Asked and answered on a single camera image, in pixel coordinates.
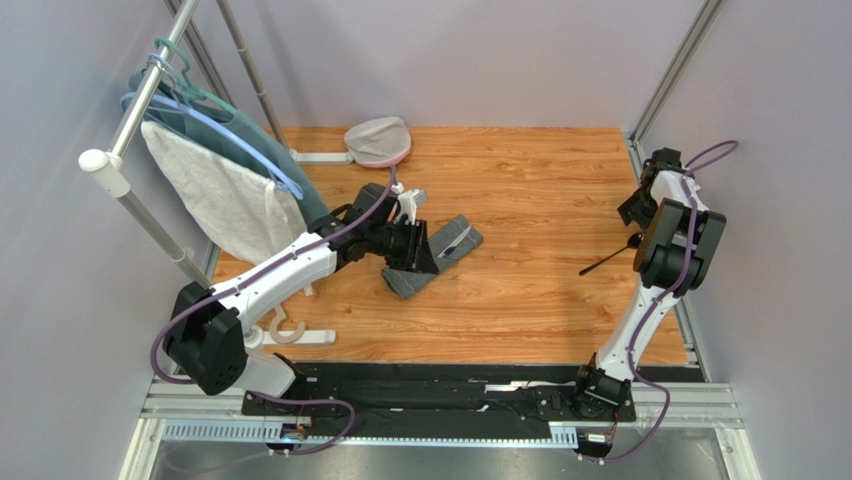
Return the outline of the grey cloth napkin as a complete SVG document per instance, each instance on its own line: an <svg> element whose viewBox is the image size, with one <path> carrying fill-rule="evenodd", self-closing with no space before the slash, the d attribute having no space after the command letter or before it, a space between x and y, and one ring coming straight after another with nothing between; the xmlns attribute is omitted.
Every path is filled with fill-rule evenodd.
<svg viewBox="0 0 852 480"><path fill-rule="evenodd" d="M483 241L483 235L470 221L464 215L458 215L428 238L433 259L439 268L438 274L385 268L381 277L397 297L402 300L412 299L439 276L447 273L461 259L472 253Z"/></svg>

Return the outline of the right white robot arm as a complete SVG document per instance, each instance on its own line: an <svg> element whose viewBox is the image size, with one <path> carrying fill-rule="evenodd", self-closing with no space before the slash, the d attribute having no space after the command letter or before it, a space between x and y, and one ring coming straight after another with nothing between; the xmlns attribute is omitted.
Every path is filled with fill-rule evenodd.
<svg viewBox="0 0 852 480"><path fill-rule="evenodd" d="M695 173L700 164L680 161L679 151L662 148L643 164L639 188L618 208L632 237L638 278L615 331L577 375L573 407L597 418L625 406L637 367L658 326L706 278L725 227L725 215L700 198Z"/></svg>

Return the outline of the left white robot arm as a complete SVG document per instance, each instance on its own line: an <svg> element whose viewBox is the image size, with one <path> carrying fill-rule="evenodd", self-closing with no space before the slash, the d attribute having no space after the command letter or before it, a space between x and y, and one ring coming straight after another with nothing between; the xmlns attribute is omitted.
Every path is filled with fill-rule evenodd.
<svg viewBox="0 0 852 480"><path fill-rule="evenodd" d="M427 223L416 217L422 189L369 183L356 199L315 220L291 245L247 273L205 288L184 287L172 320L157 335L150 360L156 374L164 352L187 374L187 383L215 396L229 388L281 397L297 373L287 361L256 351L244 339L270 310L310 283L380 256L391 270L436 274Z"/></svg>

